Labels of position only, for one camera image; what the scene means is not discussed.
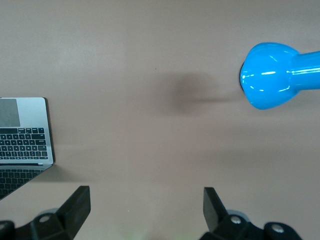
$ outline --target laptop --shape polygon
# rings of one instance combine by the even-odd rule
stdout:
[[[47,100],[0,97],[0,199],[53,164]]]

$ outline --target table surface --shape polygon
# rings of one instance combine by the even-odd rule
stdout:
[[[55,165],[0,201],[21,226],[89,185],[77,240],[196,240],[203,188],[319,239],[320,93],[257,110],[261,42],[320,50],[320,1],[1,1],[0,96],[46,97]]]

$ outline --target screw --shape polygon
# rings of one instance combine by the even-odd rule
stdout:
[[[233,222],[234,224],[240,224],[241,223],[241,219],[237,216],[232,216],[231,217],[231,222]]]
[[[285,232],[285,230],[283,229],[283,227],[280,226],[280,225],[278,225],[278,224],[273,224],[273,225],[271,226],[271,228],[273,229],[273,231],[275,231],[275,232],[277,232],[277,233],[279,233],[279,234],[282,234],[282,233]]]
[[[44,215],[43,217],[41,217],[39,219],[39,222],[44,223],[44,222],[48,221],[50,219],[50,217],[51,217],[50,215]]]

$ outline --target laptop keyboard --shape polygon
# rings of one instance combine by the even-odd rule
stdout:
[[[0,160],[48,159],[45,130],[0,128]]]
[[[0,169],[0,199],[42,172],[34,169]]]

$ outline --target blue dumbbell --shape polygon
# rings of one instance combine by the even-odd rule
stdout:
[[[276,107],[301,90],[320,89],[320,51],[300,54],[284,44],[260,43],[248,53],[240,83],[254,107]]]

